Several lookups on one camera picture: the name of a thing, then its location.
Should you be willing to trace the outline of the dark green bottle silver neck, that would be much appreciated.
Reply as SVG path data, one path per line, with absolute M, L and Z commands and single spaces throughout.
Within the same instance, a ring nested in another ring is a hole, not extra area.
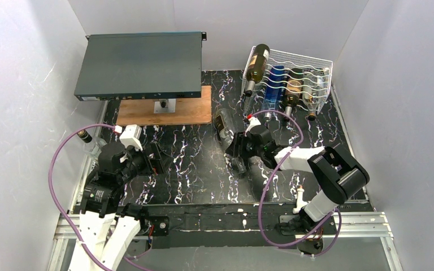
M 284 105 L 284 121 L 289 122 L 293 109 L 297 106 L 300 100 L 303 80 L 303 70 L 300 68 L 292 68 L 287 75 L 287 83 L 285 85 L 285 94 L 283 97 Z

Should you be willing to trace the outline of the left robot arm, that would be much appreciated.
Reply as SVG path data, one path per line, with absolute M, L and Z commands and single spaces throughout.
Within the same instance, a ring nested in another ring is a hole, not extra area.
M 78 228 L 82 240 L 75 245 L 69 270 L 115 270 L 119 266 L 145 221 L 142 207 L 118 211 L 125 186 L 137 176 L 164 173 L 171 161 L 156 141 L 143 150 L 120 142 L 102 147 L 97 168 L 84 189 Z

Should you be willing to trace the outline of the dark wine bottle white label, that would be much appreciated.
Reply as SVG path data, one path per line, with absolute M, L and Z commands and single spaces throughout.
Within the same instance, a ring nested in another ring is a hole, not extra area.
M 245 73 L 247 80 L 247 85 L 243 92 L 245 97 L 250 97 L 255 85 L 262 80 L 269 55 L 270 48 L 266 44 L 261 43 L 254 48 Z

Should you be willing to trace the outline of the clear glass bottle gold label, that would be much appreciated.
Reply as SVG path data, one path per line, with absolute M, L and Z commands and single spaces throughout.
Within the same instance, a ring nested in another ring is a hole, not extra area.
M 242 111 L 244 115 L 248 115 L 253 112 L 261 88 L 261 84 L 256 84 L 251 90 L 245 89 L 242 95 Z

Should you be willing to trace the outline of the clear glass bottle tall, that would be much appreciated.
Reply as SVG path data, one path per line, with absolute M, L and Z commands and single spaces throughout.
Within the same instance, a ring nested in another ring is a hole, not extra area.
M 229 160 L 230 167 L 235 174 L 243 176 L 247 169 L 242 158 L 233 157 L 227 153 L 227 149 L 231 145 L 234 135 L 237 132 L 237 124 L 233 118 L 232 112 L 227 108 L 220 108 L 215 111 L 212 117 L 212 123 L 218 134 L 221 149 L 224 156 Z

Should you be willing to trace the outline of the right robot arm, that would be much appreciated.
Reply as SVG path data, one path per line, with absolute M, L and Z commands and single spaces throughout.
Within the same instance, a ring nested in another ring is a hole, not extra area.
M 316 225 L 370 181 L 367 171 L 340 144 L 319 148 L 279 145 L 264 125 L 236 133 L 225 153 L 242 159 L 257 156 L 268 168 L 305 171 L 314 175 L 320 191 L 299 208 L 292 220 L 279 224 L 288 228 Z

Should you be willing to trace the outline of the blue rectangular glass bottle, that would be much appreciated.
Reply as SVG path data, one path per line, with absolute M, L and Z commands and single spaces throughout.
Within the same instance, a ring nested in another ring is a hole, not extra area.
M 276 65 L 270 69 L 261 110 L 277 110 L 284 81 L 284 68 L 283 65 Z

